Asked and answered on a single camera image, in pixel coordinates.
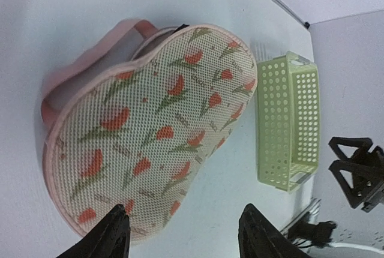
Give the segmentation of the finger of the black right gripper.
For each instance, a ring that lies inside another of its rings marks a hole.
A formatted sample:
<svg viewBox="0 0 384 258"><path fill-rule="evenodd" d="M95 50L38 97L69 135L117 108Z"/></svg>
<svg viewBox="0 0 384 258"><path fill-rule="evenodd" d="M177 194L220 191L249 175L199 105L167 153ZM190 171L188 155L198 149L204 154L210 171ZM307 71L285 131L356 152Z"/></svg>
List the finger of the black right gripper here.
<svg viewBox="0 0 384 258"><path fill-rule="evenodd" d="M329 146L338 158L329 167L334 175L343 170L367 179L382 179L383 148L376 146L371 150L373 141L370 138L333 137ZM355 151L348 157L340 146L355 148Z"/></svg>
<svg viewBox="0 0 384 258"><path fill-rule="evenodd" d="M329 167L351 208L373 210L378 205L378 168L335 160Z"/></svg>

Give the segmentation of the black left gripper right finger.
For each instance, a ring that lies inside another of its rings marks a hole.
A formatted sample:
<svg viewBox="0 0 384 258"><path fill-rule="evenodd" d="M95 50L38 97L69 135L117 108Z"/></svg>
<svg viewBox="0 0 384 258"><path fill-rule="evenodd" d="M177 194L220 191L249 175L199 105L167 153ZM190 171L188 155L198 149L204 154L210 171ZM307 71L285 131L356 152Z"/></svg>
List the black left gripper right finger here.
<svg viewBox="0 0 384 258"><path fill-rule="evenodd" d="M309 256L285 238L251 203L245 206L239 219L238 243L241 258Z"/></svg>

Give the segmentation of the beige patterned mesh laundry bag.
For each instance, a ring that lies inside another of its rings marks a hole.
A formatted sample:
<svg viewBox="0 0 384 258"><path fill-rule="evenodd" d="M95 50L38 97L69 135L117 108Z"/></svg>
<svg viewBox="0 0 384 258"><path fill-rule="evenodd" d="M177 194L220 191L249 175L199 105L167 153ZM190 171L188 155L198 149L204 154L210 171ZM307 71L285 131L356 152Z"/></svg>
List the beige patterned mesh laundry bag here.
<svg viewBox="0 0 384 258"><path fill-rule="evenodd" d="M61 110L54 90L103 59L131 31L143 42ZM125 19L43 86L43 173L68 225L88 234L117 204L140 243L161 231L202 164L227 140L257 88L249 46L216 25L157 29Z"/></svg>

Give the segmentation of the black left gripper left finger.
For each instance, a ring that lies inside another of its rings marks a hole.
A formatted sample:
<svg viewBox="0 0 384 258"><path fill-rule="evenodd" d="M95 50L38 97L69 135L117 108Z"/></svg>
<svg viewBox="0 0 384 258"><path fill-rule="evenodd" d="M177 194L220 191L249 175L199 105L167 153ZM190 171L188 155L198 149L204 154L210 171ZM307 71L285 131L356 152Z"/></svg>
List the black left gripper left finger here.
<svg viewBox="0 0 384 258"><path fill-rule="evenodd" d="M115 205L78 243L58 258L128 258L130 218L122 204Z"/></svg>

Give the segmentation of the light green perforated plastic basket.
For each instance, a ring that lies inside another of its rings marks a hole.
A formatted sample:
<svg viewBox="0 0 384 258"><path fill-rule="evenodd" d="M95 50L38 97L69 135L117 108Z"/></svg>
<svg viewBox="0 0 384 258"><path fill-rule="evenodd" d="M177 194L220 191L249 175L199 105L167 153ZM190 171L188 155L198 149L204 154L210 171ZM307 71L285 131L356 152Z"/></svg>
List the light green perforated plastic basket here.
<svg viewBox="0 0 384 258"><path fill-rule="evenodd" d="M287 52L258 69L258 180L292 193L319 165L320 99L317 66Z"/></svg>

